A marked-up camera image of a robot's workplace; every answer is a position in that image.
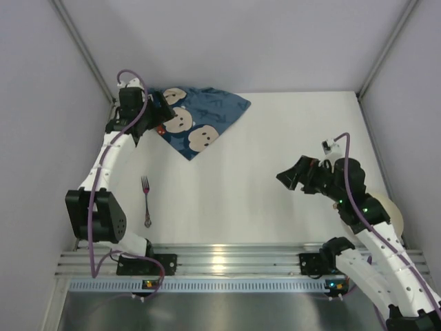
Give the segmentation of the blue cartoon mouse placemat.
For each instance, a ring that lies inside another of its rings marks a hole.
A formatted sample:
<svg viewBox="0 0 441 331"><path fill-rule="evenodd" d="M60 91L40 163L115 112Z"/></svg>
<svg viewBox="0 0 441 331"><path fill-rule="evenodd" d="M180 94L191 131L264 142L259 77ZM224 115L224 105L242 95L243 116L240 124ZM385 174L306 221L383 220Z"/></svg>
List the blue cartoon mouse placemat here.
<svg viewBox="0 0 441 331"><path fill-rule="evenodd" d="M179 86L160 90L173 119L156 131L187 160L219 138L251 106L251 101L216 88Z"/></svg>

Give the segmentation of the cream ceramic plate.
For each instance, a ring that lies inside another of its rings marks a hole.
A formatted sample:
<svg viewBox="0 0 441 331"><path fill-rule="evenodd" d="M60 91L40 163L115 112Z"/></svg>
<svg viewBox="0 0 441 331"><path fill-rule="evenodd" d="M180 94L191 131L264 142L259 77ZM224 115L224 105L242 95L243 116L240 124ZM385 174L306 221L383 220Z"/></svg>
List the cream ceramic plate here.
<svg viewBox="0 0 441 331"><path fill-rule="evenodd" d="M395 234L397 238L403 243L402 234L404 230L404 220L402 213L398 209L397 205L385 194L369 191L369 194L377 199L382 206L384 207L387 214L390 216L391 224L394 228ZM357 239L355 234L351 231L351 228L346 225L343 221L341 221L342 228L345 231L345 236L355 245L360 245L360 241Z"/></svg>

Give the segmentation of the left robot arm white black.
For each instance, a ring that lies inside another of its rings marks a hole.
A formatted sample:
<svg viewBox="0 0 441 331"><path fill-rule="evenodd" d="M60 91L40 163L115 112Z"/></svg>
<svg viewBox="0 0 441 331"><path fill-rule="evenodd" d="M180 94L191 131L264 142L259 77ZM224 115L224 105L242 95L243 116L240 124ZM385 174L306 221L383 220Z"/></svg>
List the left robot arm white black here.
<svg viewBox="0 0 441 331"><path fill-rule="evenodd" d="M67 192L65 204L77 239L153 257L151 242L128 229L113 189L143 134L172 119L175 112L162 92L145 94L140 87L121 88L119 101L116 116L105 126L103 145L89 175L78 189Z"/></svg>

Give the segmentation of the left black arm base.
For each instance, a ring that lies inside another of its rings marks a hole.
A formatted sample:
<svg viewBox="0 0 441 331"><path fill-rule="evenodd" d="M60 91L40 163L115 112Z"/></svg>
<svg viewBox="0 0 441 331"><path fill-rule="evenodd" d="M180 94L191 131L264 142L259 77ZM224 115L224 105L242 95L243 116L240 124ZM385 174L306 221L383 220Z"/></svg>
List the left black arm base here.
<svg viewBox="0 0 441 331"><path fill-rule="evenodd" d="M155 254L156 259L164 268L165 276L173 276L177 267L176 254ZM151 262L142 259L135 259L120 256L116 274L118 276L158 276L161 272L160 267Z"/></svg>

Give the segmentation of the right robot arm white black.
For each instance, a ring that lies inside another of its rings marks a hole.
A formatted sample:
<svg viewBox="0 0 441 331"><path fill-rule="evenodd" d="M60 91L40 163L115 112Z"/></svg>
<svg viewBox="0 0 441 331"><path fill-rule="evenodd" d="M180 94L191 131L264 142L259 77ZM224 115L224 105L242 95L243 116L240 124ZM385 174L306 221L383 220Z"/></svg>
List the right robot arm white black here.
<svg viewBox="0 0 441 331"><path fill-rule="evenodd" d="M440 295L409 258L384 206L367 192L360 162L335 163L302 156L276 176L288 190L330 198L342 222L370 252L373 263L345 237L324 243L320 254L328 270L347 275L368 297L388 330L439 330Z"/></svg>

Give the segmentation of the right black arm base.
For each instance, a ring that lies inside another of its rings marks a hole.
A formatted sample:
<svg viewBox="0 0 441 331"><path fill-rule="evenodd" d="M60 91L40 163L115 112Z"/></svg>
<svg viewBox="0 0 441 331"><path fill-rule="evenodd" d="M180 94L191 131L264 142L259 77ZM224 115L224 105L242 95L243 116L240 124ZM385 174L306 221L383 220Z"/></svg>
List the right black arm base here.
<svg viewBox="0 0 441 331"><path fill-rule="evenodd" d="M312 279L319 279L323 276L340 274L337 269L331 268L317 252L300 253L300 273Z"/></svg>

